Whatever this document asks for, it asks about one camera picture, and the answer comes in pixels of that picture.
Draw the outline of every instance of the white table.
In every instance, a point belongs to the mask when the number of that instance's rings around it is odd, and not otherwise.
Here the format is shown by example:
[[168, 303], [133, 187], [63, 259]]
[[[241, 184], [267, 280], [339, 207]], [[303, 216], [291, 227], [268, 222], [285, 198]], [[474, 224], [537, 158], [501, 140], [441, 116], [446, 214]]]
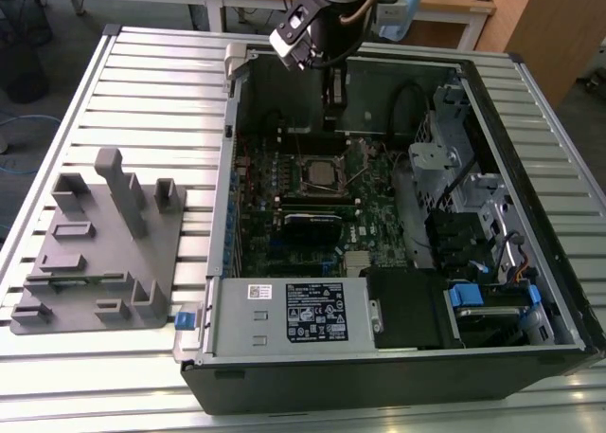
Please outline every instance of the white table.
[[[284, 9], [281, 0], [124, 0], [141, 2], [158, 2], [187, 5], [203, 5], [207, 9], [208, 22], [211, 32], [225, 32], [224, 9], [226, 7], [249, 8], [249, 9]], [[457, 49], [472, 51], [475, 48], [482, 28], [489, 15], [478, 9], [477, 12], [456, 11], [426, 11], [420, 10], [415, 15], [415, 20], [443, 22], [465, 25], [463, 35]]]

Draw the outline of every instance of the metal frame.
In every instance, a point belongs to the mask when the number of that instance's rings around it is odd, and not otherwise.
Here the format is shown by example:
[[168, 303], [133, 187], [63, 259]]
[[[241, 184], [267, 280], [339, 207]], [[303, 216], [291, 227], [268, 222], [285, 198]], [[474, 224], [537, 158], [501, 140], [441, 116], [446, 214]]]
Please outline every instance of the metal frame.
[[[225, 7], [249, 9], [284, 9], [280, 0], [126, 0], [141, 2], [160, 2], [170, 4], [204, 5], [208, 11], [211, 32], [225, 32]], [[463, 24], [465, 30], [457, 49], [473, 51], [480, 38], [489, 15], [485, 12], [424, 11], [415, 14], [415, 20], [452, 24]]]
[[[179, 374], [178, 364], [171, 357], [175, 331], [170, 324], [155, 331], [101, 335], [23, 337], [11, 334], [7, 323], [11, 306], [21, 296], [23, 277], [31, 266], [30, 260], [23, 260], [23, 257], [37, 253], [41, 236], [34, 235], [34, 231], [46, 231], [50, 223], [52, 210], [45, 209], [45, 206], [53, 207], [48, 200], [52, 179], [61, 170], [77, 169], [62, 168], [63, 162], [81, 164], [82, 160], [86, 161], [86, 151], [90, 149], [87, 146], [121, 144], [133, 134], [133, 129], [79, 130], [79, 123], [88, 119], [86, 108], [91, 100], [100, 104], [96, 101], [98, 95], [93, 96], [93, 89], [107, 89], [105, 83], [108, 80], [101, 83], [105, 84], [103, 87], [98, 86], [101, 75], [109, 78], [116, 74], [110, 69], [138, 68], [143, 72], [150, 70], [155, 75], [164, 72], [178, 76], [182, 72], [200, 70], [201, 65], [206, 71], [216, 66], [217, 71], [223, 72], [223, 54], [227, 44], [234, 41], [267, 43], [264, 38], [249, 35], [179, 30], [124, 27], [120, 35], [123, 34], [134, 35], [139, 43], [145, 44], [149, 52], [155, 54], [130, 59], [125, 52], [134, 49], [134, 45], [117, 43], [119, 36], [101, 40], [0, 253], [0, 423], [12, 421], [2, 424], [2, 431], [192, 431], [201, 428], [267, 431], [296, 423], [298, 431], [373, 429], [403, 433], [409, 431], [411, 422], [414, 422], [419, 432], [446, 428], [461, 431], [527, 430], [530, 425], [541, 430], [569, 432], [598, 431], [599, 426], [606, 423], [606, 411], [602, 409], [606, 406], [606, 362], [572, 376], [543, 380], [506, 400], [495, 402], [311, 412], [287, 417], [213, 418], [200, 409]], [[190, 48], [183, 49], [184, 42]], [[553, 119], [554, 124], [551, 118], [545, 117], [550, 116], [550, 109], [539, 101], [548, 113], [537, 104], [535, 97], [540, 92], [532, 81], [521, 75], [516, 64], [502, 54], [393, 45], [365, 45], [363, 52], [441, 56], [475, 62], [596, 316], [602, 325], [606, 325], [606, 282], [603, 275], [606, 273], [606, 218], [601, 212], [604, 202], [588, 190], [587, 186], [594, 179], [577, 165], [573, 157], [574, 148], [565, 141], [560, 143], [558, 134], [561, 127], [556, 119]], [[156, 81], [166, 81], [162, 78], [156, 76]], [[155, 93], [156, 97], [176, 92], [180, 100], [209, 95], [208, 91], [212, 94], [222, 91], [220, 86], [195, 81], [198, 83], [181, 83], [178, 86], [157, 82], [146, 84], [143, 90]], [[130, 83], [128, 87], [121, 87], [123, 101], [140, 90], [136, 86]], [[224, 106], [224, 98], [220, 96], [209, 99], [209, 102]], [[206, 236], [211, 228], [214, 192], [204, 189], [202, 184], [198, 188], [191, 182], [204, 182], [196, 179], [218, 166], [216, 153], [215, 156], [210, 155], [212, 152], [198, 153], [198, 157], [194, 157], [194, 151], [179, 145], [186, 144], [193, 136], [199, 137], [200, 144], [210, 144], [214, 134], [198, 131], [189, 133], [184, 139], [175, 129], [137, 131], [146, 132], [142, 133], [146, 137], [132, 144], [144, 143], [148, 147], [130, 148], [128, 163], [137, 175], [146, 175], [148, 166], [152, 164], [155, 170], [163, 169], [166, 173], [178, 175], [191, 186], [187, 193], [186, 219], [175, 274], [176, 289], [171, 297], [174, 314], [183, 303], [204, 300], [204, 249], [208, 245]], [[184, 165], [190, 168], [183, 170]]]

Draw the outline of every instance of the barcode sticker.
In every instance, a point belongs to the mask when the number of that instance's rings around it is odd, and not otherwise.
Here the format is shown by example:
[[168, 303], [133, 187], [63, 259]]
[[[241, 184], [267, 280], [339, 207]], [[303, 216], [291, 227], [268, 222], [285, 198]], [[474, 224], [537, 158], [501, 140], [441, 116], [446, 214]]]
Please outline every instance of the barcode sticker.
[[249, 284], [248, 285], [248, 299], [259, 300], [272, 298], [272, 285], [271, 284]]
[[472, 13], [490, 13], [492, 9], [485, 9], [483, 7], [471, 7], [470, 12]]

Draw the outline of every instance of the metal rail table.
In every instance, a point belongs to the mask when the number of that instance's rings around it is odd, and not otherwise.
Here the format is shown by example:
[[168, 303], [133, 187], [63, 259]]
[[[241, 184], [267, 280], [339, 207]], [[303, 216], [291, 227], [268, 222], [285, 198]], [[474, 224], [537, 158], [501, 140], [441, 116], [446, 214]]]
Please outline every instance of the metal rail table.
[[[141, 183], [173, 177], [188, 188], [172, 313], [205, 290], [205, 257], [222, 144], [223, 56], [260, 37], [124, 27], [102, 37], [0, 253], [0, 430], [135, 431], [601, 431], [606, 365], [553, 377], [506, 400], [301, 413], [206, 415], [172, 359], [174, 327], [16, 336], [12, 307], [55, 207], [59, 172], [100, 180], [99, 147], [119, 146]], [[604, 195], [522, 64], [499, 54], [366, 45], [367, 51], [473, 59], [516, 150], [606, 327]]]

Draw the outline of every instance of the floor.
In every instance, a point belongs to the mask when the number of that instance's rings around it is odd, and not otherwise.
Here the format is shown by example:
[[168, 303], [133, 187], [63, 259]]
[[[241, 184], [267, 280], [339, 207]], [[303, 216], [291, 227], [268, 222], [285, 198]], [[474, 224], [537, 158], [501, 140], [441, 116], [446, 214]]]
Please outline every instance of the floor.
[[[187, 6], [137, 2], [86, 0], [86, 14], [74, 14], [69, 0], [48, 0], [46, 15], [54, 39], [39, 49], [51, 91], [29, 105], [15, 105], [0, 91], [0, 122], [3, 114], [47, 114], [61, 118], [78, 87], [80, 78], [108, 23], [128, 26], [192, 29]], [[239, 24], [237, 14], [227, 12], [227, 29], [268, 34], [276, 15], [268, 10], [247, 14], [248, 24]], [[576, 85], [558, 110], [558, 115], [597, 181], [606, 189], [606, 101], [587, 95]], [[0, 155], [0, 168], [35, 170], [42, 162], [56, 131], [49, 120], [18, 120], [0, 126], [9, 151]], [[8, 233], [33, 180], [33, 175], [0, 172], [0, 244]]]

